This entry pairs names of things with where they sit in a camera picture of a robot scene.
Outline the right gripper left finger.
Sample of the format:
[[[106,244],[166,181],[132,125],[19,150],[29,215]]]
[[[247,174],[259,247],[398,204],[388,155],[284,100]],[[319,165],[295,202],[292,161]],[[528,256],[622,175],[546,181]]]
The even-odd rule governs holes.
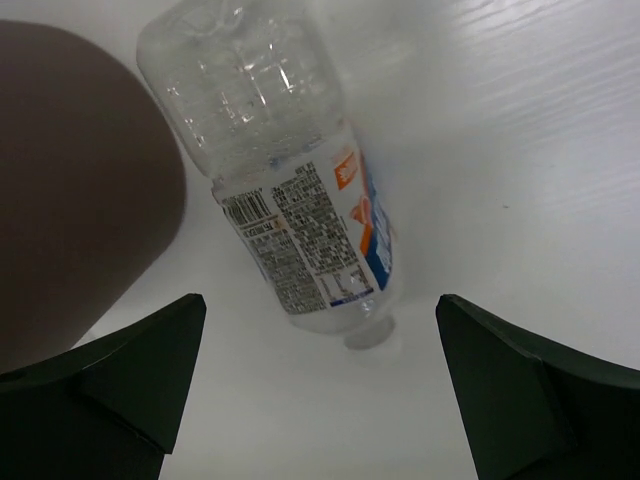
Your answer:
[[[176,445],[206,304],[146,318],[1,376],[4,479],[156,479]]]

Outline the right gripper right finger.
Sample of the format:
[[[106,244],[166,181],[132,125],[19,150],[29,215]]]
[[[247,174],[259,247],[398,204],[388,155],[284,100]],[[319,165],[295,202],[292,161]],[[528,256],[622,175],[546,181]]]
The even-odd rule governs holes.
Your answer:
[[[436,320],[478,478],[638,478],[638,371],[458,295]]]

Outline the clear bottle white label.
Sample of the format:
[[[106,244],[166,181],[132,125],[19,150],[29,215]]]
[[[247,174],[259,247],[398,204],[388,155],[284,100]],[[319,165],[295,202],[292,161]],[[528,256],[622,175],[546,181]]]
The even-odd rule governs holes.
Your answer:
[[[352,351],[395,330],[395,235],[302,1],[181,1],[142,76],[290,322]]]

